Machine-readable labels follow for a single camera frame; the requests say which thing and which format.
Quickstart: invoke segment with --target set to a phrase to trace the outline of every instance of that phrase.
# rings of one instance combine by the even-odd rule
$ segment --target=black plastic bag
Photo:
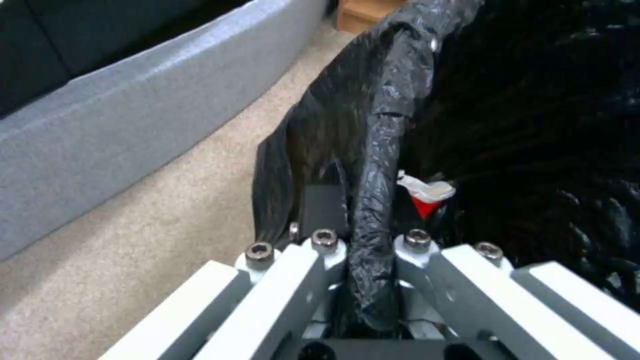
[[[394,198],[403,168],[457,187],[423,224],[442,245],[558,260],[638,309],[639,19],[629,0],[406,5],[260,145],[257,240],[285,244],[301,190],[338,160],[352,237],[335,334],[398,336],[390,240],[420,221]]]

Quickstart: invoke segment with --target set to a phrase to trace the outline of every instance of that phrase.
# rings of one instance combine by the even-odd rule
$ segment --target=screw head
[[[411,229],[404,234],[404,245],[414,252],[427,252],[431,246],[431,237],[422,229]]]
[[[338,248],[338,235],[330,229],[318,229],[311,235],[311,247],[321,255],[332,254]]]
[[[268,268],[273,264],[273,246],[264,241],[258,241],[249,245],[244,251],[246,264],[253,269]]]
[[[298,241],[300,237],[300,225],[297,222],[292,222],[289,224],[289,241],[295,242]]]
[[[491,261],[495,266],[500,266],[504,253],[499,246],[488,242],[477,243],[474,249],[485,259]]]

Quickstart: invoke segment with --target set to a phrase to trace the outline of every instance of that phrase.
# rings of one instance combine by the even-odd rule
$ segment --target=wooden step
[[[340,0],[338,30],[361,33],[392,13],[406,0]]]

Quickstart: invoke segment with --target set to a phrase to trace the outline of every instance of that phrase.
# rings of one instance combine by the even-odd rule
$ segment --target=red and white item
[[[404,170],[398,172],[397,184],[409,191],[415,208],[423,219],[437,209],[444,200],[456,194],[456,189],[445,181],[423,183],[415,177],[406,175]]]

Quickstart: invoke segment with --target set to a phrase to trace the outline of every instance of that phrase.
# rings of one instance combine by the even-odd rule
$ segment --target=beige carpet
[[[95,359],[253,240],[257,144],[352,39],[325,24],[271,90],[175,161],[0,264],[0,359]]]

